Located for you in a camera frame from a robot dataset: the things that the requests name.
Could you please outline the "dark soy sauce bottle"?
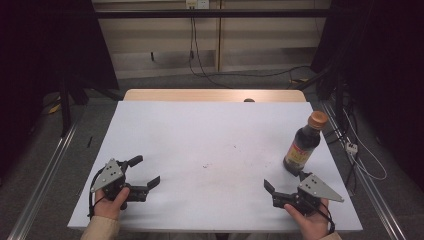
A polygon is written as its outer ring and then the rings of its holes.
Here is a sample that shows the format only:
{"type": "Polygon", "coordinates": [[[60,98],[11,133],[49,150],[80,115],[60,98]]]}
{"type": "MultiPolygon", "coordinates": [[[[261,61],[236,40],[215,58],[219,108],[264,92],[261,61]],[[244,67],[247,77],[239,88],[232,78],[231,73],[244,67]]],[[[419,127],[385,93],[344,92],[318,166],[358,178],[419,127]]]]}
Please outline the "dark soy sauce bottle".
{"type": "Polygon", "coordinates": [[[298,176],[319,145],[320,132],[328,122],[328,116],[322,111],[313,111],[307,124],[300,128],[283,159],[283,166],[294,176],[298,176]]]}

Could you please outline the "aluminium rail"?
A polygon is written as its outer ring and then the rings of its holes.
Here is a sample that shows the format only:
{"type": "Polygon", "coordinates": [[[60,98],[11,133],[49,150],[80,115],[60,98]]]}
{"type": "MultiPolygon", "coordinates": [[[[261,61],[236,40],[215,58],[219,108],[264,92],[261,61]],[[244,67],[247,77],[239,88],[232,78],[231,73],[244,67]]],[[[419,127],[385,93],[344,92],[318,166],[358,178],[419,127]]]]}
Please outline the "aluminium rail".
{"type": "Polygon", "coordinates": [[[330,103],[321,102],[321,106],[323,110],[329,115],[330,125],[335,131],[336,136],[339,138],[340,145],[344,149],[344,152],[347,154],[349,162],[353,165],[356,177],[361,182],[365,192],[367,193],[373,208],[375,209],[380,221],[382,222],[386,232],[389,235],[389,238],[391,240],[406,240],[406,236],[402,231],[395,215],[393,214],[393,211],[390,209],[389,205],[386,203],[375,184],[376,177],[371,176],[359,158],[358,154],[353,154],[348,150],[346,144],[350,138],[348,136],[342,136],[342,132],[339,129],[338,123],[336,122],[335,110],[330,103]]]}
{"type": "Polygon", "coordinates": [[[75,135],[77,123],[73,123],[66,134],[60,138],[59,143],[49,160],[46,169],[38,181],[30,199],[26,203],[23,211],[19,215],[7,240],[26,240],[26,237],[33,225],[39,209],[44,201],[46,194],[53,182],[54,177],[60,167],[60,164],[69,148],[75,135]]]}

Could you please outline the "person's right hand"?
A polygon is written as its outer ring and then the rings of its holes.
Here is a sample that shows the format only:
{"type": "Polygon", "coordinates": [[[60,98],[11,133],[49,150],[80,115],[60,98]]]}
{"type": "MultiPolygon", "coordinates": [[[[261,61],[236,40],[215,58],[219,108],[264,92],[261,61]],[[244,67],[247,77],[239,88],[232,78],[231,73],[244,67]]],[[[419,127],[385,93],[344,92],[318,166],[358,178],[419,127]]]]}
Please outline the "person's right hand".
{"type": "Polygon", "coordinates": [[[289,204],[285,204],[284,209],[299,226],[304,240],[320,240],[329,234],[329,221],[321,214],[304,216],[289,204]]]}

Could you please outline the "light wooden table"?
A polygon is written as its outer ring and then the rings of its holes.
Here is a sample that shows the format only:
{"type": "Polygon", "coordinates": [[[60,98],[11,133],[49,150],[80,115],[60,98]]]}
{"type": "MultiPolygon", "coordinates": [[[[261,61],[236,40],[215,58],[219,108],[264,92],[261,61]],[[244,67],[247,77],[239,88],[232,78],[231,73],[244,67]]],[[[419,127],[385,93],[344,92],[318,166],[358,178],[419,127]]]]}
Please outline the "light wooden table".
{"type": "Polygon", "coordinates": [[[130,89],[125,101],[305,102],[299,90],[130,89]]]}

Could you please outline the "white wall socket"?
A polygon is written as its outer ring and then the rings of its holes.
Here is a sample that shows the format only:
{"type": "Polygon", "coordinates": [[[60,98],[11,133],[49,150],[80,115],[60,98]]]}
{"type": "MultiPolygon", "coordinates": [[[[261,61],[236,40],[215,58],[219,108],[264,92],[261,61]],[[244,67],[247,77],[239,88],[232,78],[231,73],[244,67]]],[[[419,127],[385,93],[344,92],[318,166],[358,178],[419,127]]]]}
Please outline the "white wall socket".
{"type": "Polygon", "coordinates": [[[209,9],[209,0],[185,0],[187,9],[209,9]]]}

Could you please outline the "black horizontal bar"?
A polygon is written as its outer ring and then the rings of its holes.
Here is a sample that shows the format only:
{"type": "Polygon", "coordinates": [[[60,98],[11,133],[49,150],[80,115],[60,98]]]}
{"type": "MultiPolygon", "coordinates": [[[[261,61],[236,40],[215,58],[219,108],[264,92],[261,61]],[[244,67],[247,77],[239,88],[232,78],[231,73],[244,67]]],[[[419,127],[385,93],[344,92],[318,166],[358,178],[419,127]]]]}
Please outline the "black horizontal bar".
{"type": "Polygon", "coordinates": [[[330,9],[209,9],[209,10],[102,10],[99,19],[118,18],[315,18],[336,15],[330,9]]]}

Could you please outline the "black stand leg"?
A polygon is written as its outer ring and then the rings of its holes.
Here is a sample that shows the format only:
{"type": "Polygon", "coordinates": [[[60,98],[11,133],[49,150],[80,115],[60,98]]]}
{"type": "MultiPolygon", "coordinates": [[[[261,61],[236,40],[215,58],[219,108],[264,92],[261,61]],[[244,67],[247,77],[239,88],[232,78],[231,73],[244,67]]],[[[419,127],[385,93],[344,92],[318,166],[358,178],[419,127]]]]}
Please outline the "black stand leg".
{"type": "Polygon", "coordinates": [[[60,80],[60,105],[62,110],[62,133],[61,136],[65,137],[71,128],[71,112],[69,106],[69,91],[67,81],[65,78],[60,80]]]}

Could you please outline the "person's left hand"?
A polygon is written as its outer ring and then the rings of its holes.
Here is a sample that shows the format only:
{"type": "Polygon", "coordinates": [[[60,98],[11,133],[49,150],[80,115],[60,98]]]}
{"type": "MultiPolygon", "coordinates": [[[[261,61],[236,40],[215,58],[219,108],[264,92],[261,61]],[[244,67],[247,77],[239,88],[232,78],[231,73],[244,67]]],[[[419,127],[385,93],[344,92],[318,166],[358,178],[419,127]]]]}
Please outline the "person's left hand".
{"type": "Polygon", "coordinates": [[[118,220],[120,215],[120,208],[122,204],[126,201],[129,195],[130,189],[124,187],[117,197],[110,201],[105,198],[105,194],[102,190],[95,192],[95,206],[94,206],[94,215],[109,218],[112,220],[118,220]]]}

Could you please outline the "black curtain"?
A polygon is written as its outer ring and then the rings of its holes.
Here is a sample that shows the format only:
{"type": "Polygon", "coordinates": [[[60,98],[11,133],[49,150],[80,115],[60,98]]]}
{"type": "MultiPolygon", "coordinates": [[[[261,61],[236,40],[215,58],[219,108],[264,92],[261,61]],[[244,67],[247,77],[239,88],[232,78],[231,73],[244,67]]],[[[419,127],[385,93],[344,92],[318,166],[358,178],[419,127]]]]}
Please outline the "black curtain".
{"type": "Polygon", "coordinates": [[[358,12],[344,70],[352,96],[401,169],[424,188],[424,0],[331,0],[358,12]]]}
{"type": "Polygon", "coordinates": [[[18,162],[43,98],[116,89],[92,0],[0,0],[0,178],[18,162]]]}

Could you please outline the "white table cover board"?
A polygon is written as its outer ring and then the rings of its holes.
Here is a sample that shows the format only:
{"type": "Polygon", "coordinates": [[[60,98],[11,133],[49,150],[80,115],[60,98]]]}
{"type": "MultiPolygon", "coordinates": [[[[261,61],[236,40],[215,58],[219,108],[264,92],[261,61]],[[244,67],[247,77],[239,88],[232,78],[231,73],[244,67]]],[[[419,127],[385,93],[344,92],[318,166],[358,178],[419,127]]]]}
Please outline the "white table cover board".
{"type": "Polygon", "coordinates": [[[118,104],[92,169],[143,156],[131,185],[160,184],[122,212],[133,232],[289,233],[297,224],[272,204],[263,183],[294,193],[282,160],[312,112],[307,102],[118,104]]]}

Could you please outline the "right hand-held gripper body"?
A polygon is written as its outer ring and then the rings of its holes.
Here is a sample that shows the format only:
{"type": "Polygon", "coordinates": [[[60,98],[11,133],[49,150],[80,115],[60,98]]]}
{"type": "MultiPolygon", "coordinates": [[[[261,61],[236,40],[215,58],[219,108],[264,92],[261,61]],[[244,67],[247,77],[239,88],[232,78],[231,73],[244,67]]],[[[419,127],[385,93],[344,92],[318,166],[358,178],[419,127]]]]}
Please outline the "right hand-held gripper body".
{"type": "Polygon", "coordinates": [[[272,194],[274,207],[283,208],[285,204],[289,204],[303,215],[317,212],[322,198],[336,202],[344,201],[340,194],[313,173],[300,181],[296,193],[286,194],[275,190],[272,194]]]}

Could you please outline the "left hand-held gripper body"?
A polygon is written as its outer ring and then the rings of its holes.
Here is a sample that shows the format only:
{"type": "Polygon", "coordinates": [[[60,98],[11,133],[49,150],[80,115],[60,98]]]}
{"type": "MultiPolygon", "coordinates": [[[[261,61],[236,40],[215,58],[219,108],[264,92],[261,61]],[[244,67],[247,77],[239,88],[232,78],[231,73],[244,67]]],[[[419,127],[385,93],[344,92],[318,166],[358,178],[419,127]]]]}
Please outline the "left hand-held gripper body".
{"type": "Polygon", "coordinates": [[[110,159],[94,177],[90,192],[95,193],[97,190],[102,190],[105,197],[113,201],[124,187],[128,187],[130,189],[128,202],[145,202],[148,194],[147,186],[131,186],[126,182],[125,173],[130,167],[128,161],[110,159]]]}

